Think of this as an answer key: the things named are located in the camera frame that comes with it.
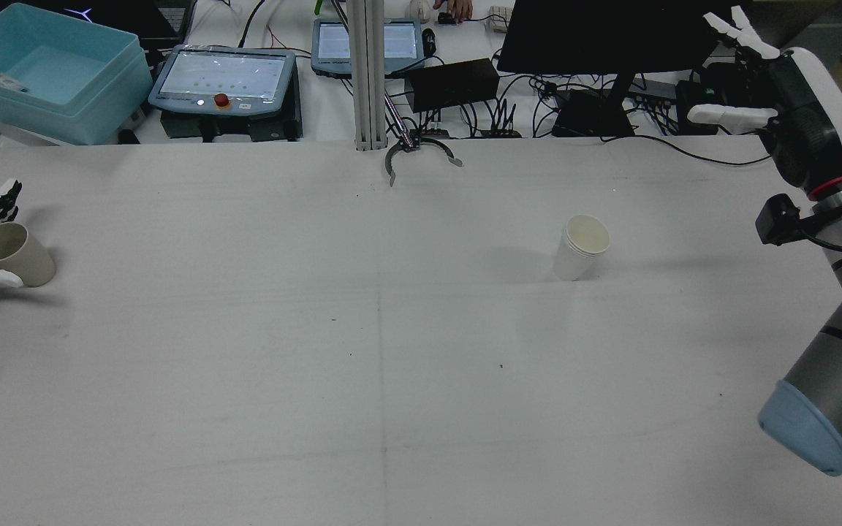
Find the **computer mouse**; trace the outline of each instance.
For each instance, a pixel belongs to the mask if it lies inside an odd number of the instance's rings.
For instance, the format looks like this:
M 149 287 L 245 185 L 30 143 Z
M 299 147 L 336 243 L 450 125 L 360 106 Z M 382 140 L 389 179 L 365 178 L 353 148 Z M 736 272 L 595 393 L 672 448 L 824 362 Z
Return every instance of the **computer mouse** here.
M 430 27 L 421 32 L 421 44 L 424 46 L 424 56 L 431 57 L 437 53 L 437 44 L 434 41 L 434 30 Z
M 428 23 L 428 21 L 431 21 L 432 12 L 428 0 L 411 0 L 405 9 L 405 18 L 418 19 L 421 23 Z

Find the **beige cup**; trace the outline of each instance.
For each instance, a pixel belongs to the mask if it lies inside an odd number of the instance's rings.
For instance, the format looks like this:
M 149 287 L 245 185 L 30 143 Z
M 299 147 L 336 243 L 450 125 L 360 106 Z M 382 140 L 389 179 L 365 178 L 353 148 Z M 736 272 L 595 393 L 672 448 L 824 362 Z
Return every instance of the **beige cup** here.
M 54 277 L 54 260 L 23 224 L 0 223 L 0 269 L 27 286 L 42 286 Z

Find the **light blue end cap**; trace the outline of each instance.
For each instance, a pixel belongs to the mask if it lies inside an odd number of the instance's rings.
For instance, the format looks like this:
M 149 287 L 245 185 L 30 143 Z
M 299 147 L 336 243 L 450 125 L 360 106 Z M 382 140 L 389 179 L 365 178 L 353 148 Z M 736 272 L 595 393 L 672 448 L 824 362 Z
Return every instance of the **light blue end cap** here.
M 829 476 L 842 473 L 842 437 L 797 387 L 779 380 L 759 412 L 759 427 Z

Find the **red emergency stop button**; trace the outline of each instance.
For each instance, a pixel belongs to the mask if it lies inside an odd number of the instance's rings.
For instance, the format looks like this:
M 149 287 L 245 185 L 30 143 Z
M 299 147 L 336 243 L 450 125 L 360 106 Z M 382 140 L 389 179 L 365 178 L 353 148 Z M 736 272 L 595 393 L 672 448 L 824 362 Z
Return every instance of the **red emergency stop button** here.
M 213 96 L 213 103 L 216 104 L 220 110 L 225 110 L 227 107 L 230 107 L 230 96 L 227 94 L 215 94 L 215 96 Z

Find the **white table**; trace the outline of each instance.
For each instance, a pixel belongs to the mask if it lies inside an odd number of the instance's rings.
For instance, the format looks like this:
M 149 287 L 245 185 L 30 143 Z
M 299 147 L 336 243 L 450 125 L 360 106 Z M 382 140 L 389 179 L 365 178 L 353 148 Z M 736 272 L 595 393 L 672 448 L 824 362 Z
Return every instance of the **white table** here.
M 842 523 L 755 423 L 841 297 L 772 164 L 515 144 L 0 150 L 58 267 L 0 289 L 0 524 Z

